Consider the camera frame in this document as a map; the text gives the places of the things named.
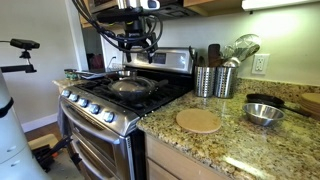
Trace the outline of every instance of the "electrical outlet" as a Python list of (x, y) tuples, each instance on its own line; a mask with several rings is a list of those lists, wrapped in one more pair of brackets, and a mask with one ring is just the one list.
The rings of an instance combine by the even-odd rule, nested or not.
[(270, 54), (255, 54), (252, 64), (252, 74), (264, 75), (267, 72), (267, 65)]

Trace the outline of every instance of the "stove knob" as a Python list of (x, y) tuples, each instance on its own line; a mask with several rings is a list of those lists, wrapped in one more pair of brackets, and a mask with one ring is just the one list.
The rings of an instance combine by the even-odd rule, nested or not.
[(106, 111), (103, 115), (103, 120), (105, 122), (111, 123), (114, 118), (114, 112)]
[(69, 90), (63, 90), (62, 93), (61, 93), (61, 95), (64, 96), (64, 97), (69, 97), (70, 94), (71, 94), (71, 91), (69, 91)]
[(77, 102), (78, 99), (79, 99), (79, 95), (76, 95), (76, 94), (71, 94), (69, 99), (73, 102)]
[(79, 102), (78, 102), (78, 104), (81, 106), (81, 107), (87, 107), (88, 106), (88, 100), (87, 99), (84, 99), (84, 98), (80, 98), (79, 99)]
[(91, 105), (90, 105), (89, 111), (90, 111), (92, 114), (98, 114), (98, 113), (99, 113), (99, 110), (100, 110), (100, 107), (99, 107), (98, 104), (91, 104)]

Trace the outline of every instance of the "oven door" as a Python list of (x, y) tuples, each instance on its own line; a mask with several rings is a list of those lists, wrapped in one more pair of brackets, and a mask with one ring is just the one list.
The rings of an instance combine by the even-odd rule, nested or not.
[(72, 129), (72, 148), (87, 169), (100, 179), (135, 179), (130, 136), (99, 129), (71, 105), (60, 103)]

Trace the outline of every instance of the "oven handle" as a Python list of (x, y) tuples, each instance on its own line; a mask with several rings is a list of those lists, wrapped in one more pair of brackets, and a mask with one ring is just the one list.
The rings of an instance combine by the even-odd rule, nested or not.
[(109, 143), (112, 144), (120, 144), (120, 139), (119, 136), (115, 135), (114, 133), (108, 131), (108, 130), (102, 130), (99, 131), (96, 128), (90, 127), (91, 124), (86, 122), (86, 120), (82, 120), (83, 118), (81, 118), (81, 116), (71, 112), (68, 109), (68, 105), (62, 101), (60, 101), (61, 103), (61, 108), (63, 110), (63, 112), (66, 114), (66, 116), (76, 125), (78, 125), (79, 127), (81, 127), (82, 129), (84, 129), (85, 131), (91, 133), (92, 135), (101, 138)]
[(110, 177), (106, 177), (103, 174), (101, 174), (101, 172), (94, 167), (94, 165), (90, 162), (89, 159), (86, 158), (85, 155), (82, 154), (82, 152), (80, 151), (77, 143), (80, 143), (80, 141), (75, 138), (74, 136), (72, 136), (72, 139), (74, 141), (71, 141), (71, 144), (73, 146), (73, 148), (75, 149), (76, 153), (79, 154), (79, 157), (82, 159), (83, 163), (85, 164), (85, 166), (97, 177), (99, 177), (99, 179), (110, 179)]

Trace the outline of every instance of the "utensil holder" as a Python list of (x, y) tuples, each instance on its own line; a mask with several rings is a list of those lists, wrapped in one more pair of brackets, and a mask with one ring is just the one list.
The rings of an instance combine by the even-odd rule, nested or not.
[(195, 94), (200, 97), (213, 95), (215, 68), (195, 67)]
[(233, 98), (237, 75), (238, 68), (217, 67), (214, 82), (214, 96), (226, 99)]

